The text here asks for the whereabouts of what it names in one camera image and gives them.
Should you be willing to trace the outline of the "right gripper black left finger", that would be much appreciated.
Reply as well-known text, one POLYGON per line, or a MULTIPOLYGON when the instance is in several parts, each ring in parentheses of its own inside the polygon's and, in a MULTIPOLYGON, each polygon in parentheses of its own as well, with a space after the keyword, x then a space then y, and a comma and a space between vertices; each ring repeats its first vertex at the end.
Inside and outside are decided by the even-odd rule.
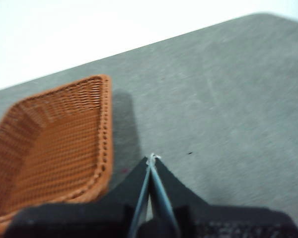
POLYGON ((21 210, 6 238, 126 238, 137 228, 148 198, 144 157, 114 189, 88 203, 47 203, 21 210))

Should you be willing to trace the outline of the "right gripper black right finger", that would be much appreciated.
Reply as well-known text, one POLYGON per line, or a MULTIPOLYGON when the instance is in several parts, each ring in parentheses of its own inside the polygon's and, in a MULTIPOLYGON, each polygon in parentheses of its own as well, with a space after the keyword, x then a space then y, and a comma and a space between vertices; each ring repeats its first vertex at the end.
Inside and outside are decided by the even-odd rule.
POLYGON ((150 157, 153 218, 140 238, 298 238, 286 213, 265 207, 212 205, 187 188, 160 160, 150 157))

